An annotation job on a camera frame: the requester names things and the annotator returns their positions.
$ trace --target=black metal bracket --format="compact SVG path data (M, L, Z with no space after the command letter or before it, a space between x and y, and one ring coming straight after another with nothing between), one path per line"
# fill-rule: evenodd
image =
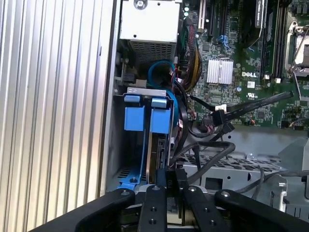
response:
M309 223L231 190L217 191L215 204L230 211L233 231L309 231Z
M222 231L229 228L210 197L199 187L189 186L183 190L185 201L184 219L186 225L198 226L201 232Z
M113 225L118 226L117 220L121 210L134 204L134 201L133 191L120 188L57 217L31 232L113 231Z
M167 231L167 196L164 187L149 186L140 212L138 231Z

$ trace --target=wire bundle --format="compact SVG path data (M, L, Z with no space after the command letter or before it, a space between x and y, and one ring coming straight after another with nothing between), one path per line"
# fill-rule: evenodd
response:
M162 65L162 64L169 64L172 68L172 71L173 71L173 76L172 76L172 81L173 83L176 82L176 75L174 74L175 72L175 66L174 64L169 61L169 60L160 60L160 61L157 61L155 62L148 70L148 83L153 87L153 88L156 88L156 89L164 89L166 90L167 94L169 95L169 97L174 101L174 123L173 123L173 126L176 126L177 123L178 123L178 102L176 100L176 97L174 95L174 93L172 93L170 90L168 89L165 89L165 88L162 88L161 86L157 85L154 81L153 81L153 78L152 78L152 74L153 74L153 70L156 66L158 65Z
M202 57L198 49L196 34L192 21L186 18L183 22L181 36L182 52L188 57L186 78L183 81L186 92L194 88L202 74Z

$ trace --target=black plastic arm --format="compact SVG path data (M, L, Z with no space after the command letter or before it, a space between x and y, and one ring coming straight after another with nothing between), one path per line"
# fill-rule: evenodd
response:
M134 204L135 193L120 188L74 209L52 221L47 222L31 232L101 232L112 231L113 220L122 209Z

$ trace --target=expansion slot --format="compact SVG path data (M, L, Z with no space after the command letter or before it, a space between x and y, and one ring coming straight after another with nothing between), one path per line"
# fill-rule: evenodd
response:
M211 0L211 6L210 6L210 20L209 20L209 28L208 28L208 37L213 37L213 28L214 23L216 19L216 3L215 0Z
M226 20L227 20L228 1L221 0L221 28L220 35L225 35Z
M198 14L198 32L204 31L205 17L206 17L206 2L207 0L200 0L199 14Z
M285 31L287 24L288 6L292 0L279 0L275 24L274 53L272 63L272 78L283 78L282 71L285 63Z

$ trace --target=capacitor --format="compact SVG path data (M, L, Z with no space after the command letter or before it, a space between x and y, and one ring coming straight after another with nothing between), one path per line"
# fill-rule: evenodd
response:
M237 86L236 87L236 92L240 93L242 91L242 87L241 86Z

